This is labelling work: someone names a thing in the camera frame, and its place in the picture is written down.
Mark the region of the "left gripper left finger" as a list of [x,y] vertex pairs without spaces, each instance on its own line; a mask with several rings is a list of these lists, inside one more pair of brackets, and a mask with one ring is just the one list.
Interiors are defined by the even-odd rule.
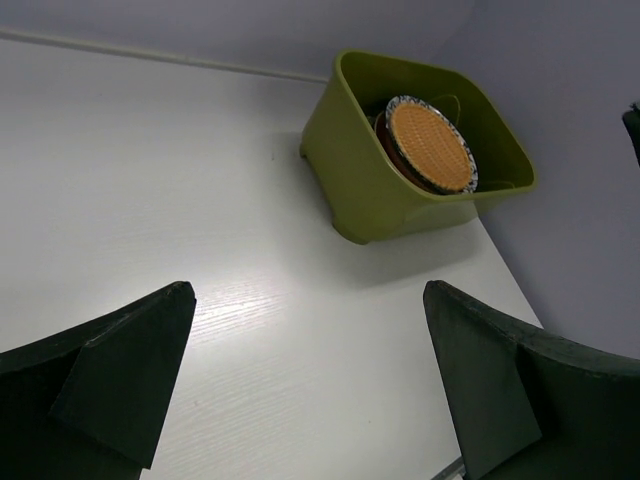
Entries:
[[138,479],[150,469],[195,292],[171,283],[1,355],[4,479]]

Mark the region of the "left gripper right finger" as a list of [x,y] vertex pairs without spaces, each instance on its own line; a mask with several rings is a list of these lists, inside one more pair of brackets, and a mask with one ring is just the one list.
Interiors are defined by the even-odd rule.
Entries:
[[639,362],[441,281],[423,303],[467,479],[636,479]]

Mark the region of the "orange woven round plate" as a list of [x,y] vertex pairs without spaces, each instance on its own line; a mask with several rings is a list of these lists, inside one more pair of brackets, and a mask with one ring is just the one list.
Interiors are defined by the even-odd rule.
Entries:
[[471,182],[466,150],[434,111],[401,103],[390,114],[389,126],[404,157],[427,181],[449,191],[460,191]]

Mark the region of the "blue floral white plate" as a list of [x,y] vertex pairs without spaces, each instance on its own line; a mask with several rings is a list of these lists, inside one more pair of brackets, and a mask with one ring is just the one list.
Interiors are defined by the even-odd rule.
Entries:
[[419,188],[440,195],[476,190],[478,167],[467,142],[428,102],[410,95],[391,98],[375,130],[396,168]]

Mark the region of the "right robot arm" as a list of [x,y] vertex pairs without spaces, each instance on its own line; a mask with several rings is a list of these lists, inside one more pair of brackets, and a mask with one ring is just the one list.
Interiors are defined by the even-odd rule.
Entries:
[[639,101],[631,103],[621,120],[631,140],[637,163],[640,164],[640,107]]

